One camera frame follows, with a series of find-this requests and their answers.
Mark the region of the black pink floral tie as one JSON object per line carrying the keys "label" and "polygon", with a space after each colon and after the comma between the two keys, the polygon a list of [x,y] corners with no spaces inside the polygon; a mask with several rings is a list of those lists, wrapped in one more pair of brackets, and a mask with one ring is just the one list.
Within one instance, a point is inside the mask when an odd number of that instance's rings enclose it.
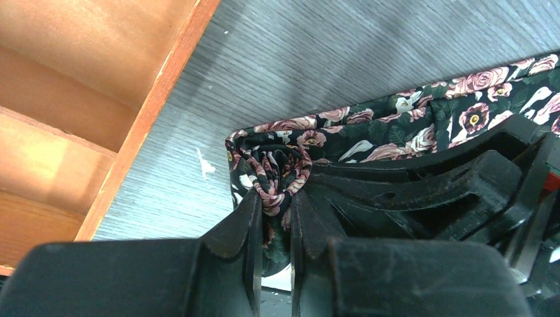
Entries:
{"label": "black pink floral tie", "polygon": [[233,203],[251,189],[263,200],[263,275],[289,264],[291,198],[313,166],[438,153],[515,114],[559,133],[558,53],[233,132],[225,140]]}

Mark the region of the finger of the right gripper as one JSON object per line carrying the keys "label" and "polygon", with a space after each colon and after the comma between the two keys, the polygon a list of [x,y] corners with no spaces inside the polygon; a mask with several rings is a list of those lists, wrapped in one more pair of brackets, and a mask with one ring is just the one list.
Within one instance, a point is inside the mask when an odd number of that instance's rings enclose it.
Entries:
{"label": "finger of the right gripper", "polygon": [[493,243],[538,209],[559,138],[520,115],[404,160],[316,165],[306,194],[349,236]]}

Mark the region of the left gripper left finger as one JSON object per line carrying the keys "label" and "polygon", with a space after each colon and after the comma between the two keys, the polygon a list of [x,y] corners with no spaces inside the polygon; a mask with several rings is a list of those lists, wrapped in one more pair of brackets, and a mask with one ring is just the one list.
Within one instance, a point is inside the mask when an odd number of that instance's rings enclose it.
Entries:
{"label": "left gripper left finger", "polygon": [[258,316],[262,199],[199,238],[50,243],[1,289],[2,316]]}

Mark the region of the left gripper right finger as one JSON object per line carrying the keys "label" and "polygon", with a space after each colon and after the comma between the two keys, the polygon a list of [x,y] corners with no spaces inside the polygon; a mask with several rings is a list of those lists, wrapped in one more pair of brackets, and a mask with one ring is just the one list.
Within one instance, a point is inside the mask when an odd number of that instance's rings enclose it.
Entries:
{"label": "left gripper right finger", "polygon": [[292,199],[293,316],[531,316],[496,249],[351,238],[306,195]]}

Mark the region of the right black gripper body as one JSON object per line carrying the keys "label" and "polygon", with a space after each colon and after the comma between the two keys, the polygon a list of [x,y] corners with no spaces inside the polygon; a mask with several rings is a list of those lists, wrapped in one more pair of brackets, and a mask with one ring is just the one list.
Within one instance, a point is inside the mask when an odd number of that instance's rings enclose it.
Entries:
{"label": "right black gripper body", "polygon": [[504,252],[510,271],[526,297],[559,293],[559,177],[545,181],[537,211],[524,221]]}

